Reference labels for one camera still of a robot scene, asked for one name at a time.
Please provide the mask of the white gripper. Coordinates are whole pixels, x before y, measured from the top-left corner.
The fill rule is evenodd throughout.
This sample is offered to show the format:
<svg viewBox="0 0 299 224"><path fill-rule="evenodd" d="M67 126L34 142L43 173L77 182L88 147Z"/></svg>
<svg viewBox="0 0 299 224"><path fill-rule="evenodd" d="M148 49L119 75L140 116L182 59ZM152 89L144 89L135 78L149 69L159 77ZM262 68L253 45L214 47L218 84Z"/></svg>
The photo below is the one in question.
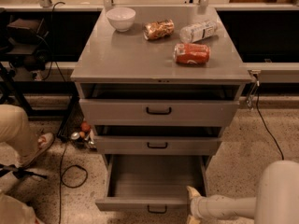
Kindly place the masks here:
<svg viewBox="0 0 299 224"><path fill-rule="evenodd" d="M192 215L188 215L186 224L198 224L196 219L204 217L203 211L205 210L205 198L201 197L199 191L194 187L187 186L187 191L189 193L189 199L191 200L190 209Z"/></svg>

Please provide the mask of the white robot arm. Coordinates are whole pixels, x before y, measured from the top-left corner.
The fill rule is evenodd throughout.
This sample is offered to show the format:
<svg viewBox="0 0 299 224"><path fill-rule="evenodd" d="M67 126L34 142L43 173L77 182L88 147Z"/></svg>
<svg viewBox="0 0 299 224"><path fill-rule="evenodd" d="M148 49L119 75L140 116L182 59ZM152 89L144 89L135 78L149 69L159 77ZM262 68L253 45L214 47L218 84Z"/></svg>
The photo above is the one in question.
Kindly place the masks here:
<svg viewBox="0 0 299 224"><path fill-rule="evenodd" d="M191 186L187 190L191 210L187 224L200 224L202 219L230 217L251 218L254 224L299 224L298 162L271 163L263 171L255 197L204 197Z"/></svg>

